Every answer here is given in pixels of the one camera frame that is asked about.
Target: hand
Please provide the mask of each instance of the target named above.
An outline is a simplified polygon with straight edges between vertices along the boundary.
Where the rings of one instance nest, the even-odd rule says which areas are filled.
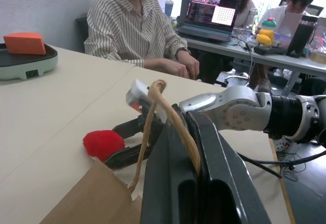
[[[185,65],[190,73],[190,78],[195,80],[199,74],[199,61],[192,57],[187,51],[180,50],[178,52],[178,61]]]
[[[168,59],[162,59],[162,68],[165,72],[171,75],[177,75],[189,79],[186,66],[180,64],[179,62]]]

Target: white shirt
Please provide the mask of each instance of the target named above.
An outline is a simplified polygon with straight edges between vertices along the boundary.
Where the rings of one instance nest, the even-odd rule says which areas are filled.
[[[276,27],[274,29],[274,32],[277,32],[279,30],[279,27],[285,17],[285,10],[286,10],[286,5],[284,6],[278,6],[277,8],[273,8],[273,9],[268,9],[264,15],[261,17],[259,23],[258,23],[258,28],[262,28],[262,24],[265,20],[267,20],[268,18],[274,18],[275,22],[276,22]]]
[[[255,6],[255,4],[254,4],[254,2],[252,0],[249,0],[245,10],[242,13],[238,12],[238,14],[237,14],[237,16],[235,18],[234,26],[236,26],[236,27],[245,27],[245,24],[246,24],[247,19],[248,19],[249,11],[252,8],[256,8],[256,6]]]
[[[157,0],[141,0],[141,15],[128,0],[96,0],[88,12],[85,53],[143,67],[145,59],[174,57],[187,42],[172,29]]]

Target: wall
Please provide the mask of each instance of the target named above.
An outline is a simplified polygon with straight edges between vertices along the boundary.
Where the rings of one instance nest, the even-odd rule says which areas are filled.
[[[86,13],[94,0],[0,0],[0,42],[13,32],[38,32],[44,41],[82,51],[74,20]],[[159,0],[164,6],[165,0]]]

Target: paper bag handle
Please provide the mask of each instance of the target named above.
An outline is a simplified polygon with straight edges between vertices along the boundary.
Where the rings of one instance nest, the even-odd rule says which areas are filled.
[[[151,127],[151,123],[153,120],[155,107],[157,104],[159,104],[165,110],[165,112],[167,113],[167,116],[168,116],[168,120],[174,126],[174,128],[178,131],[182,143],[187,148],[190,159],[194,165],[196,174],[198,177],[200,175],[200,155],[199,155],[197,145],[195,143],[195,140],[193,139],[193,137],[190,135],[189,131],[183,124],[181,118],[178,116],[178,114],[175,112],[175,110],[172,109],[172,107],[169,105],[169,103],[162,96],[162,92],[164,91],[166,85],[167,84],[165,81],[157,80],[149,87],[148,96],[154,101],[154,103],[150,107],[149,112],[147,114],[147,118],[146,118],[146,122],[145,122],[145,126],[144,126],[143,141],[142,141],[142,145],[141,145],[141,149],[140,149],[138,161],[137,161],[136,175],[135,175],[131,185],[129,186],[129,191],[131,193],[134,191],[134,189],[136,188],[136,185],[138,183],[139,174],[140,174],[141,166],[142,166],[142,161],[144,158],[144,153],[145,153],[147,143],[149,140],[150,127]]]

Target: orange block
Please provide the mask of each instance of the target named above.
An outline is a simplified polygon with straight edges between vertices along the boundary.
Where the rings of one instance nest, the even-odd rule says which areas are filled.
[[[8,53],[45,54],[43,37],[37,33],[12,33],[4,36]]]

